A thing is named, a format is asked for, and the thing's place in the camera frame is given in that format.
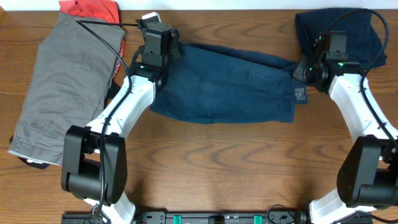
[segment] navy blue fabric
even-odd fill
[[[305,85],[291,78],[294,62],[220,46],[180,48],[150,106],[156,113],[204,124],[292,122],[297,98],[307,102]]]
[[[315,53],[314,43],[319,35],[341,15],[352,8],[320,9],[296,15],[295,23],[298,42],[303,54],[312,57]],[[339,21],[333,30],[347,32],[347,53],[349,60],[359,62],[363,67],[370,66],[382,48],[381,41],[371,26],[371,14],[359,12]],[[382,54],[375,67],[386,64],[387,56]]]

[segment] gray cloth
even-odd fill
[[[69,127],[85,126],[104,109],[116,56],[79,26],[77,19],[102,21],[60,13],[54,30],[39,46],[11,154],[60,165]],[[122,28],[87,26],[120,50]]]

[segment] wooden table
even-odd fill
[[[185,42],[256,50],[299,60],[294,17],[301,11],[160,11]],[[134,22],[144,11],[123,11]],[[390,28],[387,65],[369,74],[390,122],[398,125],[398,13],[381,11]],[[61,167],[38,170],[7,153],[35,64],[37,47],[58,12],[7,12],[0,23],[0,223],[60,223],[66,211],[90,206],[62,191]],[[380,22],[373,19],[383,34]],[[126,28],[129,62],[141,33]],[[352,142],[328,96],[308,91],[293,123],[192,124],[146,111],[127,139],[128,197],[139,207],[170,211],[264,211],[301,207],[336,187]],[[377,211],[398,218],[398,209]]]

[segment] cloth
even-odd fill
[[[60,11],[69,16],[90,17],[102,19],[106,22],[119,23],[118,4],[109,0],[67,0],[59,1]],[[124,53],[124,40],[120,48],[120,57]],[[119,71],[121,62],[118,60],[113,78]]]
[[[150,109],[193,123],[292,122],[306,86],[291,78],[295,62],[211,45],[180,44],[169,79]]]
[[[85,126],[104,109],[116,56],[76,19],[88,18],[61,12],[53,31],[39,46],[32,81],[9,148],[11,154],[60,165],[69,127]],[[120,49],[122,28],[87,26],[115,50]]]
[[[319,35],[327,31],[330,25],[352,8],[320,9],[296,15],[297,38],[301,50],[306,56],[315,53],[314,43]],[[358,12],[339,21],[333,30],[347,32],[347,51],[349,60],[359,62],[365,68],[376,58],[382,48],[381,41],[371,25],[371,14]],[[382,54],[375,67],[386,64],[387,56]]]

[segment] green marking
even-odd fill
[[[255,215],[254,216],[254,224],[262,224],[262,216]]]
[[[174,224],[182,224],[182,217],[181,217],[181,215],[174,215],[173,221],[174,221]]]

